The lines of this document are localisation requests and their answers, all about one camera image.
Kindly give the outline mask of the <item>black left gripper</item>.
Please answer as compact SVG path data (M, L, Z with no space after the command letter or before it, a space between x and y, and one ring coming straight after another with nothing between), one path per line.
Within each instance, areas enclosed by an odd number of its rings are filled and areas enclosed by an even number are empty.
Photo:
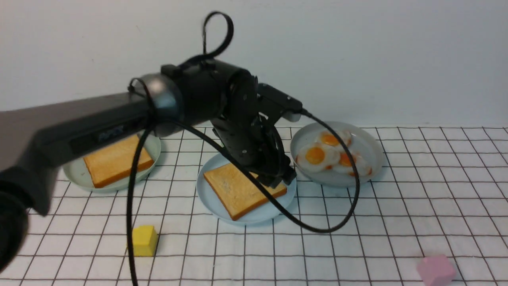
M297 172L284 152L281 136L262 115L254 116L244 125L223 117L211 123L227 152L247 171L256 174L264 186L276 187L281 182L290 185L296 179Z

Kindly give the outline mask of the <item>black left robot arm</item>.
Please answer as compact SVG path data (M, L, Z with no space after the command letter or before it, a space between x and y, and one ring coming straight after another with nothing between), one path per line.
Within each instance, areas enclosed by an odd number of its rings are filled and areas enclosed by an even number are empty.
M155 126L166 137L210 121L225 150L266 186L296 172L277 149L275 123L300 119L302 103L219 60L164 65L126 93L1 112L1 269L28 232L29 208L46 216L59 168Z

